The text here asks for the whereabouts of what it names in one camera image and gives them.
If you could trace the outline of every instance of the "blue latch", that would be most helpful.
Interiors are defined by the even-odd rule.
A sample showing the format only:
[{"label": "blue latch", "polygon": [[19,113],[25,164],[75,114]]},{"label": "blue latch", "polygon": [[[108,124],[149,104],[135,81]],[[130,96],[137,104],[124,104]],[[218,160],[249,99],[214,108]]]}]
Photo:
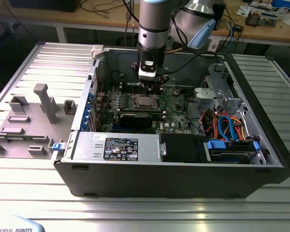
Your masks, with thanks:
[{"label": "blue latch", "polygon": [[256,151],[260,150],[260,146],[259,146],[258,142],[253,142],[253,146],[255,147]]},{"label": "blue latch", "polygon": [[88,100],[90,100],[90,101],[93,100],[93,94],[92,93],[88,93]]},{"label": "blue latch", "polygon": [[63,148],[63,145],[64,143],[58,143],[58,144],[53,144],[53,151],[62,151],[64,148]]},{"label": "blue latch", "polygon": [[209,140],[206,144],[208,149],[227,149],[225,142],[221,140]]}]

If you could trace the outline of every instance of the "wooden desk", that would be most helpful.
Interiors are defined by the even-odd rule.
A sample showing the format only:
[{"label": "wooden desk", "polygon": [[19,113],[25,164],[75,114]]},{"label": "wooden desk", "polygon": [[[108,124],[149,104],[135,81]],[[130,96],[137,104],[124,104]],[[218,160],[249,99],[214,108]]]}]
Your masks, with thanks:
[{"label": "wooden desk", "polygon": [[[81,28],[94,30],[113,30],[124,31],[126,26],[126,9],[124,6],[109,11],[109,18],[97,15],[93,12],[87,12],[78,8],[74,13],[57,12],[49,10],[35,10],[11,8],[8,0],[5,0],[10,7],[12,13],[22,22],[27,24],[53,26],[57,29],[59,41],[66,43],[64,28]],[[95,4],[105,3],[106,0],[95,0]],[[234,13],[237,12],[236,7],[243,5],[242,0],[226,0],[227,8],[229,8],[230,16],[236,24],[244,26],[241,42],[257,43],[257,44],[275,44],[290,46],[290,26],[282,22],[278,22],[276,27],[257,26],[249,27],[245,25],[245,18]],[[116,0],[110,5],[101,6],[99,9],[111,8],[121,5],[121,0]],[[83,7],[92,10],[91,0],[87,1]],[[135,15],[139,16],[139,4],[135,4]],[[0,19],[8,23],[16,23],[17,21],[11,17],[5,6],[0,0]],[[132,24],[129,23],[128,32],[132,32]],[[217,31],[213,31],[210,39],[213,43],[225,39],[229,31],[224,23],[221,23]]]}]

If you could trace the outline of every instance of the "metal table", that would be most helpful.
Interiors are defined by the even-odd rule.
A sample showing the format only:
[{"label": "metal table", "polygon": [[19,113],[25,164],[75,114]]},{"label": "metal table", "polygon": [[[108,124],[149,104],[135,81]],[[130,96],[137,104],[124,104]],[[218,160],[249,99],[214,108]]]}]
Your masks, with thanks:
[{"label": "metal table", "polygon": [[[71,77],[75,75],[80,82],[86,78],[86,71],[78,69],[90,66],[90,50],[91,45],[78,44],[35,46],[0,95],[0,117],[10,110],[6,102],[20,88],[16,86],[26,81],[35,82],[42,64],[52,71],[52,79],[48,81],[62,82],[63,89],[59,93],[65,92],[77,102],[80,93],[69,90],[68,82],[73,82]],[[70,57],[70,60],[50,65],[54,60],[60,63],[59,57]],[[290,79],[275,62],[266,61],[265,57],[236,55],[234,58],[290,151],[290,110],[279,110],[284,104],[290,107]],[[72,59],[84,63],[74,63],[74,70],[64,70]],[[260,75],[265,69],[260,65],[261,59],[263,65],[266,62],[271,65],[268,67],[271,70],[262,72],[264,75]],[[30,95],[32,87],[27,88]],[[60,102],[60,96],[54,97]],[[30,218],[41,223],[48,232],[84,229],[106,232],[290,231],[290,178],[280,185],[267,185],[245,200],[79,198],[71,195],[50,160],[0,158],[0,213]]]}]

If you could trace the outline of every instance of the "desk leg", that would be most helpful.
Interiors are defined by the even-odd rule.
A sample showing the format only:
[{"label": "desk leg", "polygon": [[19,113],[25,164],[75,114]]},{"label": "desk leg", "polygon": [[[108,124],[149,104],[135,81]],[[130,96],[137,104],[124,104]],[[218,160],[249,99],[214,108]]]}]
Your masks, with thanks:
[{"label": "desk leg", "polygon": [[60,43],[67,43],[67,36],[64,33],[64,28],[63,27],[56,27],[57,30],[57,35]]}]

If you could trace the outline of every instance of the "electronic equipment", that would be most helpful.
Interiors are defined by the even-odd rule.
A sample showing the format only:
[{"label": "electronic equipment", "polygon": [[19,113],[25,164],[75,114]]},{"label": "electronic equipment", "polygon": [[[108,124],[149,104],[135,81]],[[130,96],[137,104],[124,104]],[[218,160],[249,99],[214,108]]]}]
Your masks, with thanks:
[{"label": "electronic equipment", "polygon": [[261,12],[259,10],[252,9],[245,19],[245,23],[248,26],[275,26],[278,22],[278,18],[274,13]]},{"label": "electronic equipment", "polygon": [[213,4],[213,11],[214,11],[214,19],[216,21],[214,30],[217,30],[220,24],[220,20],[222,18],[224,9],[226,8],[226,4],[223,0],[215,0]]},{"label": "electronic equipment", "polygon": [[74,12],[81,0],[9,0],[12,7]]},{"label": "electronic equipment", "polygon": [[[82,96],[87,106],[77,108],[62,145],[64,157],[52,156],[73,195],[244,198],[290,176],[290,154],[240,71],[238,57],[212,64],[200,58],[209,62],[209,74],[193,77],[199,88],[177,85],[195,73],[191,64],[185,76],[178,73],[175,82],[144,95],[126,71],[119,79],[102,74],[106,64],[110,73],[129,67],[122,61],[135,51],[96,46],[92,53],[99,57],[88,74],[91,88]],[[170,67],[176,56],[166,57]],[[109,62],[115,57],[121,57],[120,67]]]},{"label": "electronic equipment", "polygon": [[75,196],[244,198],[290,176],[290,79],[265,57],[195,57],[145,95],[136,49],[34,49],[1,95],[0,158],[51,159]]}]

